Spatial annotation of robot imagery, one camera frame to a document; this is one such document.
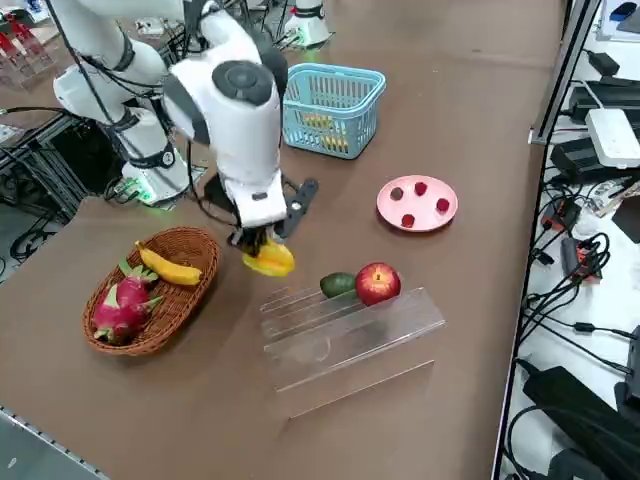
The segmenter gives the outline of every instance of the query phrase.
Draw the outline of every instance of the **table surface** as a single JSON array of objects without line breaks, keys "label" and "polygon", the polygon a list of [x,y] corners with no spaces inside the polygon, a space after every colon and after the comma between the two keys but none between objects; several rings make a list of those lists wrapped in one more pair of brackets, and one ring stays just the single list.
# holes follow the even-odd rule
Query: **table surface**
[{"label": "table surface", "polygon": [[[327,2],[337,34],[303,59],[380,70],[388,86],[357,160],[283,149],[288,176],[320,182],[289,244],[296,272],[259,277],[225,250],[206,302],[162,353],[99,355],[80,328],[97,283],[134,240],[206,219],[188,202],[160,214],[88,199],[0,289],[0,403],[117,480],[487,478],[542,163],[526,136],[560,3]],[[456,190],[450,226],[413,235],[377,218],[378,190],[407,174]],[[444,314],[430,338],[435,364],[287,421],[265,372],[258,305],[285,284],[315,286],[370,261],[425,285]]]}]

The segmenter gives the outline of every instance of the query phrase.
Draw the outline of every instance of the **wicker basket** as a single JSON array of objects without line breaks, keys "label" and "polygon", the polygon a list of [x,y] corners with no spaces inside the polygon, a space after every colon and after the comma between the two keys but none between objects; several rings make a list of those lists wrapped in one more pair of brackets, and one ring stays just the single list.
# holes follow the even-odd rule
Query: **wicker basket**
[{"label": "wicker basket", "polygon": [[[156,233],[143,244],[174,263],[199,268],[202,270],[201,281],[197,286],[185,287],[172,285],[160,279],[151,293],[152,296],[162,295],[163,300],[153,310],[143,330],[129,345],[112,346],[93,338],[95,327],[92,318],[97,306],[104,300],[108,288],[124,278],[120,269],[114,268],[93,292],[84,309],[82,319],[87,342],[100,352],[138,356],[158,350],[189,317],[216,273],[219,247],[204,230],[190,227],[172,228]],[[142,264],[137,249],[134,248],[129,253],[127,261],[132,267]]]}]

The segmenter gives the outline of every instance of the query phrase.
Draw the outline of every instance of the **apple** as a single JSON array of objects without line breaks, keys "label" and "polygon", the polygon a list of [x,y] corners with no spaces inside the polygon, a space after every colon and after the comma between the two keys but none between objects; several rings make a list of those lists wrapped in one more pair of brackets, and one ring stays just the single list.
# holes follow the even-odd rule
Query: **apple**
[{"label": "apple", "polygon": [[397,297],[401,288],[398,272],[385,263],[371,263],[356,276],[356,293],[368,307]]}]

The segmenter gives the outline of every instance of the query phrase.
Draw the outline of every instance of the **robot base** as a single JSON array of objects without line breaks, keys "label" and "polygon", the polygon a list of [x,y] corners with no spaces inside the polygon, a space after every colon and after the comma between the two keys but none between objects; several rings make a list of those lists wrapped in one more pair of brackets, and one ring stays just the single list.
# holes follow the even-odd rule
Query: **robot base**
[{"label": "robot base", "polygon": [[285,25],[284,31],[286,39],[292,39],[289,44],[291,47],[314,47],[323,44],[331,37],[327,22],[319,17],[299,18],[294,15]]},{"label": "robot base", "polygon": [[180,195],[189,186],[187,164],[178,151],[173,149],[174,163],[169,167],[136,168],[130,163],[122,167],[122,183],[126,191],[137,191],[137,199],[152,206]]}]

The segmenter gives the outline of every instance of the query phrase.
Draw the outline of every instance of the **yellow object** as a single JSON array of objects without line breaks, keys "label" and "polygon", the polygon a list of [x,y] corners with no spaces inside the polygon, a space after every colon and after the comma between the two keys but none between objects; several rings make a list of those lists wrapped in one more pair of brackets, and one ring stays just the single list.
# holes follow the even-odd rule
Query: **yellow object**
[{"label": "yellow object", "polygon": [[250,269],[269,277],[286,277],[296,268],[295,259],[289,249],[270,238],[260,247],[257,257],[245,253],[242,255],[242,261]]},{"label": "yellow object", "polygon": [[136,242],[136,247],[140,252],[142,263],[156,272],[163,280],[175,285],[197,285],[200,283],[202,271],[199,269],[172,263],[149,250],[140,242]]}]

